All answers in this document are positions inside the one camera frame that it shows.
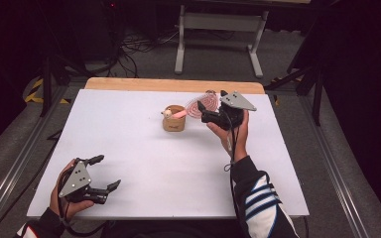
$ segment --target metal stand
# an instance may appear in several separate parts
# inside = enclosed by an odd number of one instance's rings
[[[247,46],[249,57],[252,61],[253,70],[257,77],[262,77],[262,69],[256,54],[259,42],[264,32],[268,12],[262,16],[235,16],[221,14],[186,13],[185,6],[181,6],[179,17],[179,45],[176,56],[175,73],[181,74],[184,68],[185,57],[185,29],[206,29],[239,32],[255,32],[255,40]]]
[[[308,95],[309,91],[311,91],[314,84],[316,85],[312,115],[314,117],[314,120],[317,126],[320,126],[319,112],[320,112],[321,91],[323,86],[323,78],[320,75],[320,69],[321,69],[320,64],[299,69],[276,82],[273,82],[269,85],[264,86],[264,89],[274,90],[281,85],[284,85],[300,76],[303,76],[302,81],[296,88],[296,92],[298,93],[298,95],[306,96]]]

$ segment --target pink toy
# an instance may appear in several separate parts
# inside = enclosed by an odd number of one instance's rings
[[[172,118],[182,118],[186,115],[199,119],[202,113],[197,109],[197,102],[200,101],[206,107],[206,110],[215,111],[218,106],[218,98],[213,90],[208,90],[204,95],[194,98],[188,103],[185,110],[172,115]]]

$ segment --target metal leg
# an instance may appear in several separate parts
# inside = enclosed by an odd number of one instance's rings
[[[247,46],[249,52],[250,60],[252,61],[253,70],[255,71],[256,77],[262,77],[261,65],[259,63],[258,56],[256,52],[258,51],[259,42],[261,41],[262,33],[264,32],[265,24],[267,23],[268,11],[262,13],[262,18],[259,19],[258,28],[256,29],[256,36],[253,45]]]
[[[185,34],[185,6],[182,5],[181,16],[179,17],[179,46],[178,46],[178,54],[176,56],[176,65],[175,65],[176,74],[181,74],[184,68],[184,57],[185,57],[184,34]]]

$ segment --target black and white sleeve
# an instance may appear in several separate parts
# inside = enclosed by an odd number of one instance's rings
[[[299,237],[266,172],[249,156],[231,169],[239,222],[247,237]]]

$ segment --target human hand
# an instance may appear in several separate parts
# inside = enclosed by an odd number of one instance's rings
[[[73,167],[74,162],[75,160],[70,161],[69,164],[67,164],[67,166],[63,169],[63,171],[61,172],[58,178],[57,184],[55,185],[54,190],[52,191],[52,194],[51,194],[51,204],[49,208],[51,209],[52,212],[54,212],[58,216],[61,216],[59,211],[59,204],[58,204],[59,179],[61,179],[61,176],[65,171]],[[85,201],[81,201],[77,203],[71,202],[70,204],[68,204],[68,202],[66,201],[64,197],[61,198],[61,203],[62,203],[63,212],[65,212],[67,208],[66,220],[71,220],[78,212],[85,210],[86,208],[94,205],[94,202],[90,200],[85,200]]]
[[[243,122],[238,128],[234,128],[234,136],[236,137],[236,148],[234,151],[234,162],[238,162],[247,156],[246,141],[248,136],[249,112],[243,110]],[[228,150],[228,141],[232,147],[233,138],[231,131],[224,131],[212,122],[206,123],[206,126],[220,139],[222,147],[232,157],[232,152]]]

